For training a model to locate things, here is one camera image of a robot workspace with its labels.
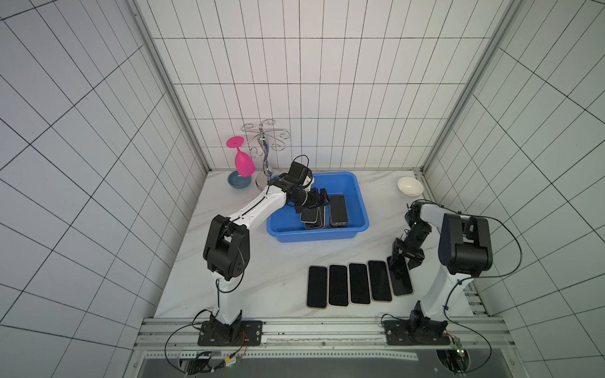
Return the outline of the black phone stack top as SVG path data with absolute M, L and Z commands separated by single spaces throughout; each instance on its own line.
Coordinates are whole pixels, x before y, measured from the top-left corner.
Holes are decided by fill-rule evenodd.
M 320 214 L 320 209 L 318 209 L 318 208 L 305 209 L 300 214 L 300 220 L 305 225 L 314 225 L 320 221 L 319 214 Z

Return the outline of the black phone stack under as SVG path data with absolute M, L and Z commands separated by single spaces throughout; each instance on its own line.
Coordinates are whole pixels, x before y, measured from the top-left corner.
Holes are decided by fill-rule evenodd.
M 320 221 L 314 225 L 305 225 L 306 229 L 318 229 L 318 228 L 324 228 L 325 226 L 325 216 L 326 216 L 326 208 L 325 207 L 317 207 L 318 209 L 320 209 Z

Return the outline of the black phone removed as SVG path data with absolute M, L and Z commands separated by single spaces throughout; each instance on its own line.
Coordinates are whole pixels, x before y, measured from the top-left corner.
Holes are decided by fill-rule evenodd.
M 348 269 L 351 302 L 356 305 L 369 305 L 371 302 L 371 295 L 367 265 L 350 263 Z
M 386 262 L 368 261 L 368 269 L 370 274 L 370 293 L 373 301 L 391 302 L 392 292 Z
M 342 265 L 329 266 L 328 303 L 331 306 L 348 306 L 348 268 Z
M 328 301 L 328 269 L 323 266 L 310 266 L 308 270 L 307 306 L 324 309 Z

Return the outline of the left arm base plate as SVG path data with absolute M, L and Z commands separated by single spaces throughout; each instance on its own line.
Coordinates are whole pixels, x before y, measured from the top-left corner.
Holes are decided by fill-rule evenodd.
M 198 346 L 259 346 L 261 344 L 262 321 L 236 321 L 234 325 L 219 321 L 204 321 L 197 341 Z

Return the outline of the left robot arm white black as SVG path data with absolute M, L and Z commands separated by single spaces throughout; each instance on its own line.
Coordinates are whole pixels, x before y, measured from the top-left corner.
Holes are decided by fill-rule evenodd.
M 243 311 L 229 296 L 239 288 L 236 279 L 244 278 L 251 259 L 251 232 L 273 213 L 285 206 L 301 214 L 308 209 L 320 209 L 329 204 L 324 188 L 313 186 L 310 170 L 293 169 L 270 180 L 247 206 L 229 216 L 217 215 L 203 248 L 203 258 L 212 272 L 217 289 L 217 312 L 205 323 L 205 333 L 233 343 L 242 329 Z

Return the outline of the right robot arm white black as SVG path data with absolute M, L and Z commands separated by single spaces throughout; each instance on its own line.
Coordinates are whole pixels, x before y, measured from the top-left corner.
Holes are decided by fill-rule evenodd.
M 493 265 L 489 224 L 483 217 L 463 215 L 425 199 L 408 206 L 405 220 L 409 230 L 403 239 L 394 240 L 387 259 L 393 294 L 411 293 L 410 271 L 423 263 L 422 245 L 433 230 L 439 233 L 437 254 L 441 267 L 409 318 L 393 321 L 384 329 L 394 343 L 444 345 L 450 302 Z

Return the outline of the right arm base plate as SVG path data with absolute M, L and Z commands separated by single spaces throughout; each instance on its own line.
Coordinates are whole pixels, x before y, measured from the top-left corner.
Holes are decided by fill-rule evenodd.
M 446 336 L 447 321 L 421 321 L 411 324 L 409 320 L 383 321 L 386 342 L 389 346 L 447 346 L 451 343 Z

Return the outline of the black phone stack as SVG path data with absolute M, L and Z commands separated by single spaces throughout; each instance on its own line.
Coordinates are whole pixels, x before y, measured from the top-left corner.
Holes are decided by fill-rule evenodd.
M 329 197 L 329 227 L 346 228 L 348 226 L 348 208 L 343 195 Z
M 305 209 L 300 214 L 300 220 L 305 225 L 314 225 L 320 221 L 319 214 L 320 214 L 320 209 L 318 209 L 318 208 Z

